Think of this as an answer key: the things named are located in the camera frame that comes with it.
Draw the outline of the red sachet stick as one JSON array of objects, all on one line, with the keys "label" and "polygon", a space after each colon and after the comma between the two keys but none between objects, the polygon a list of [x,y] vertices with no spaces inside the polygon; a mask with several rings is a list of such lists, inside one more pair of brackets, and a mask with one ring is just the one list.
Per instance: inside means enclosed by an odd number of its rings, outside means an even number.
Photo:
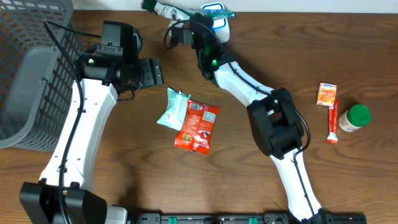
[{"label": "red sachet stick", "polygon": [[337,122],[338,122],[338,104],[339,101],[335,100],[332,107],[328,110],[328,130],[329,134],[326,138],[328,143],[338,143],[338,138],[336,136]]}]

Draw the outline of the green lid spice jar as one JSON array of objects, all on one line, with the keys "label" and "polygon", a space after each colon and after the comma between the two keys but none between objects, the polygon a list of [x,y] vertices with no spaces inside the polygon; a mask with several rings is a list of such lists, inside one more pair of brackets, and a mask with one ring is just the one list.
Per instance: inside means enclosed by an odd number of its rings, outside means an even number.
[{"label": "green lid spice jar", "polygon": [[372,120],[371,111],[364,105],[354,105],[338,118],[339,127],[346,132],[354,132]]}]

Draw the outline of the mint green wipes pack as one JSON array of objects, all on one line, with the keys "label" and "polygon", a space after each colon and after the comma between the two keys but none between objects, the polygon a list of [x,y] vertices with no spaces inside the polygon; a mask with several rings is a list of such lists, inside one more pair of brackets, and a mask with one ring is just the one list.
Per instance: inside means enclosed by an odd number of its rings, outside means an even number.
[{"label": "mint green wipes pack", "polygon": [[185,121],[188,100],[191,95],[186,95],[173,88],[167,89],[167,108],[163,115],[157,120],[157,124],[180,131]]}]

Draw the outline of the small orange box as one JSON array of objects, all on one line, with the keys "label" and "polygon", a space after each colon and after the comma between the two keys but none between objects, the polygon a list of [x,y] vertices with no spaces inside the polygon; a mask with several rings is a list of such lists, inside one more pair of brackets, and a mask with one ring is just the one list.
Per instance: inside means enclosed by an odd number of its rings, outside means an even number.
[{"label": "small orange box", "polygon": [[317,95],[317,105],[332,107],[335,102],[337,85],[320,83]]}]

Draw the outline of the green product pouch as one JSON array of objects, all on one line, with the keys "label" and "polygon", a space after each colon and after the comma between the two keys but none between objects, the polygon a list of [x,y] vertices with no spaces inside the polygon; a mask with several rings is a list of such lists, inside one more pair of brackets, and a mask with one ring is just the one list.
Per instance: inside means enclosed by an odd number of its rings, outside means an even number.
[{"label": "green product pouch", "polygon": [[143,0],[141,3],[141,8],[175,21],[188,20],[196,13],[199,13],[205,17],[210,17],[213,20],[234,17],[234,12],[225,9],[221,2],[203,5],[199,9],[182,9],[181,7],[162,3],[157,0]]}]

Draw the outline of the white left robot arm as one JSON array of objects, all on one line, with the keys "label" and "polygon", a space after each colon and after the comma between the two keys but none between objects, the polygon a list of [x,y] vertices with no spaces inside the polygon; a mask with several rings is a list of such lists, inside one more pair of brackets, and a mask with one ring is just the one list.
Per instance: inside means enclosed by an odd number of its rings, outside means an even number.
[{"label": "white left robot arm", "polygon": [[83,54],[80,80],[60,139],[37,183],[22,184],[19,200],[32,223],[131,223],[128,209],[94,194],[94,164],[119,94],[161,85],[159,59]]}]

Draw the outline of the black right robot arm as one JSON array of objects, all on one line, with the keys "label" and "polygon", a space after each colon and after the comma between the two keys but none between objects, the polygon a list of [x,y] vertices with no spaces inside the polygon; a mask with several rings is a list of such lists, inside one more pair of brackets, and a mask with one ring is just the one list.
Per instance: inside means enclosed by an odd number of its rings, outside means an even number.
[{"label": "black right robot arm", "polygon": [[302,137],[310,131],[289,91],[262,85],[232,60],[213,30],[212,18],[197,12],[190,17],[189,27],[202,75],[246,107],[254,141],[275,164],[290,213],[300,223],[326,223],[303,162],[309,144]]}]

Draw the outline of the orange snack packet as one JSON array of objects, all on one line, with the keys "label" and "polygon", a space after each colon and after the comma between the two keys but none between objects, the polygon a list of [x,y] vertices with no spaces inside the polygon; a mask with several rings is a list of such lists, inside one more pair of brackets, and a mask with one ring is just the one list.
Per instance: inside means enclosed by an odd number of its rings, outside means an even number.
[{"label": "orange snack packet", "polygon": [[174,146],[208,155],[215,120],[220,112],[217,106],[188,100],[184,124],[175,138]]}]

